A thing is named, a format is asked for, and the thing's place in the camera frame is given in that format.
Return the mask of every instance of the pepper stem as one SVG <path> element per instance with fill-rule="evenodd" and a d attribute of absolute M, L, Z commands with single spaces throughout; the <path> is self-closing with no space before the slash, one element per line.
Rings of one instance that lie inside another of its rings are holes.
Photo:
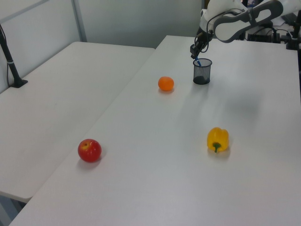
<path fill-rule="evenodd" d="M 221 147 L 220 143 L 213 143 L 213 147 L 215 147 L 215 153 L 217 153 L 217 149 Z"/>

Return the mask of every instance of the white wall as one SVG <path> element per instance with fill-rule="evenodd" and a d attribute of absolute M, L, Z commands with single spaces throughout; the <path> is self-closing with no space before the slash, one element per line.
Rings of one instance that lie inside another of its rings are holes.
<path fill-rule="evenodd" d="M 202 0 L 75 0 L 88 42 L 156 48 L 195 36 Z"/>
<path fill-rule="evenodd" d="M 71 0 L 46 1 L 1 25 L 21 77 L 79 41 Z M 0 48 L 0 93 L 6 88 L 6 59 Z"/>

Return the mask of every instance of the blue pen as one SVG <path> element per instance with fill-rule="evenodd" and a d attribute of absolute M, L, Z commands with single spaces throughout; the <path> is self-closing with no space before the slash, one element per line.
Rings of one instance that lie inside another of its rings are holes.
<path fill-rule="evenodd" d="M 201 62 L 199 61 L 199 59 L 198 59 L 197 56 L 196 56 L 196 61 L 197 61 L 198 65 L 201 67 L 201 66 L 202 66 L 202 65 L 201 65 Z"/>

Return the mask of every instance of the mesh container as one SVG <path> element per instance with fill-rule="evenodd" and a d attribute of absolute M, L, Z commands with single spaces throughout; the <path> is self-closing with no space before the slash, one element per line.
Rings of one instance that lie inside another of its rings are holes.
<path fill-rule="evenodd" d="M 193 82 L 195 84 L 205 85 L 210 82 L 211 64 L 212 61 L 205 58 L 193 61 Z"/>

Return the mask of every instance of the orange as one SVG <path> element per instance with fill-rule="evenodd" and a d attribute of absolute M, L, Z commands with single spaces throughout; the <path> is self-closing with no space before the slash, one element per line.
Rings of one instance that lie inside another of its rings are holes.
<path fill-rule="evenodd" d="M 174 80 L 170 77 L 161 77 L 158 81 L 158 86 L 163 91 L 171 91 L 174 87 Z"/>

